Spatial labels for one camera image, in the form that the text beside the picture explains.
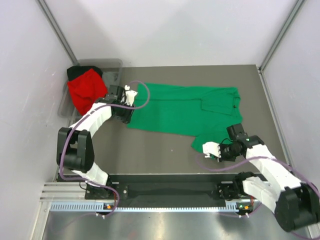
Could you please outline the green t-shirt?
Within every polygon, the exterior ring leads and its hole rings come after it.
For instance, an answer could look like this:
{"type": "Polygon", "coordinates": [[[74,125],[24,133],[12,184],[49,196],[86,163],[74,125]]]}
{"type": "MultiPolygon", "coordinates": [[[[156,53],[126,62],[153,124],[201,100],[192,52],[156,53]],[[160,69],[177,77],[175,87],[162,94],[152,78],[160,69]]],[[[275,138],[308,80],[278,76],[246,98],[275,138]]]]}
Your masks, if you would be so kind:
{"type": "Polygon", "coordinates": [[[191,147],[201,153],[207,142],[229,140],[227,127],[240,124],[241,96],[236,87],[138,85],[128,128],[194,137],[191,147]]]}

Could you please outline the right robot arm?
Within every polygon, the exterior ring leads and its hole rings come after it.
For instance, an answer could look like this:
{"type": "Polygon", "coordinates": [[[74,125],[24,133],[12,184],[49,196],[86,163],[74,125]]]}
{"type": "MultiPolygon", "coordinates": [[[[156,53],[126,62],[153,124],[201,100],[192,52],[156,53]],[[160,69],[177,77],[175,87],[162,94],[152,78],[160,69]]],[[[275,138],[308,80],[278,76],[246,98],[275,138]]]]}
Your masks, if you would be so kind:
{"type": "Polygon", "coordinates": [[[226,130],[231,142],[218,146],[218,159],[235,161],[236,157],[243,156],[267,180],[263,182],[253,172],[241,172],[232,181],[232,194],[259,200],[286,232],[319,223],[317,189],[276,162],[265,143],[256,135],[248,136],[242,124],[231,125],[226,130]]]}

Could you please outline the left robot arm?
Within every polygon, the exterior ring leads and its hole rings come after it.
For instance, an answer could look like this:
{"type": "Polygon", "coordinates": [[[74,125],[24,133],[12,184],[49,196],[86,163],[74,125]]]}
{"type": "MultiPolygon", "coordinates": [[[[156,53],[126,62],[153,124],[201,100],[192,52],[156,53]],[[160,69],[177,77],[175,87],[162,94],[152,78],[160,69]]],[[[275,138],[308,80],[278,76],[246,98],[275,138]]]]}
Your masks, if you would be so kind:
{"type": "Polygon", "coordinates": [[[59,172],[69,169],[81,177],[93,199],[107,199],[116,194],[109,174],[95,163],[92,137],[109,119],[128,124],[137,94],[128,85],[111,85],[108,93],[95,100],[79,121],[58,131],[56,163],[59,172]]]}

